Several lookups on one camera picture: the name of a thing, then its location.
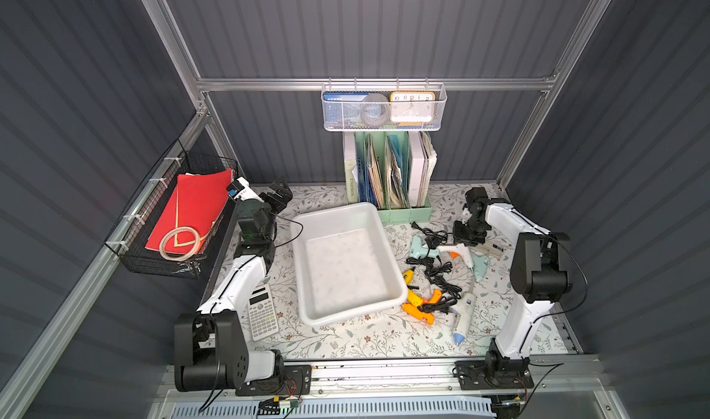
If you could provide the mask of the white orange-trigger glue gun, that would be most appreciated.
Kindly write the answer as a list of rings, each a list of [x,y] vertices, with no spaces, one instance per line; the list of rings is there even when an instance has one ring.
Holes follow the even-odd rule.
[[[463,243],[457,243],[452,245],[439,245],[436,250],[440,254],[449,254],[453,260],[461,258],[463,263],[468,267],[468,269],[474,269],[473,257],[469,248]]]

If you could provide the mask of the mint green glue gun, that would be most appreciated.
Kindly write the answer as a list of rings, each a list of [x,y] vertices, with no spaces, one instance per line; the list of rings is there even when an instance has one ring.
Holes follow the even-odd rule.
[[[438,259],[439,252],[436,249],[429,248],[421,237],[415,236],[410,243],[409,258],[418,260],[425,258]]]

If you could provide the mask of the yellow glue gun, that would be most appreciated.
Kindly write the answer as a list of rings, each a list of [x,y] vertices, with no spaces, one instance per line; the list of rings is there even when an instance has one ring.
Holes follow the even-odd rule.
[[[414,291],[418,289],[417,286],[412,286],[414,278],[414,269],[411,268],[403,273],[403,280],[408,288],[407,303],[418,308],[423,304],[423,298],[416,294]]]

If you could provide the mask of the orange glue gun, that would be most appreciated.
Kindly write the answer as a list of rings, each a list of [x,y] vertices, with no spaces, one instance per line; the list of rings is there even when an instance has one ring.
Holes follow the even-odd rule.
[[[423,299],[413,290],[409,290],[407,301],[402,305],[403,311],[418,321],[425,322],[428,326],[433,326],[436,319],[434,311],[437,304],[442,300],[443,293],[435,290],[430,299]]]

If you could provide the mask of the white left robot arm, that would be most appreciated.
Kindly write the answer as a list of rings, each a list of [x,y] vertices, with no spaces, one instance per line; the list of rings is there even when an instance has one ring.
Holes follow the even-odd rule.
[[[240,316],[266,282],[277,250],[277,216],[293,194],[282,177],[267,192],[255,193],[242,177],[227,190],[236,201],[240,237],[227,276],[195,313],[181,315],[174,326],[175,386],[181,392],[238,391],[254,381],[281,379],[281,354],[250,349]]]

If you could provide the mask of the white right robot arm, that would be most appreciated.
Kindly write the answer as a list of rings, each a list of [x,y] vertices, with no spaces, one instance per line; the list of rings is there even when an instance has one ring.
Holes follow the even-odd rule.
[[[486,371],[489,376],[523,373],[540,321],[572,288],[569,236],[533,223],[507,200],[490,197],[483,187],[471,188],[465,194],[462,219],[453,225],[454,245],[482,245],[493,229],[514,247],[510,284],[516,298],[486,353]]]

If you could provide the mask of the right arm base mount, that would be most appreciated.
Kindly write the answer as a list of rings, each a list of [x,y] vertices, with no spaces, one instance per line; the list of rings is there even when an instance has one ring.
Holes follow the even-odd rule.
[[[497,359],[456,361],[452,374],[463,391],[484,389],[532,389],[534,380],[528,360]]]

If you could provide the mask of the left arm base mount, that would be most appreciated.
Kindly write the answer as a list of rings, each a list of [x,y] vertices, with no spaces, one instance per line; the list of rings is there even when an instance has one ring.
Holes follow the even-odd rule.
[[[235,394],[239,397],[301,397],[310,393],[311,383],[310,365],[286,365],[277,369],[271,378],[246,383]]]

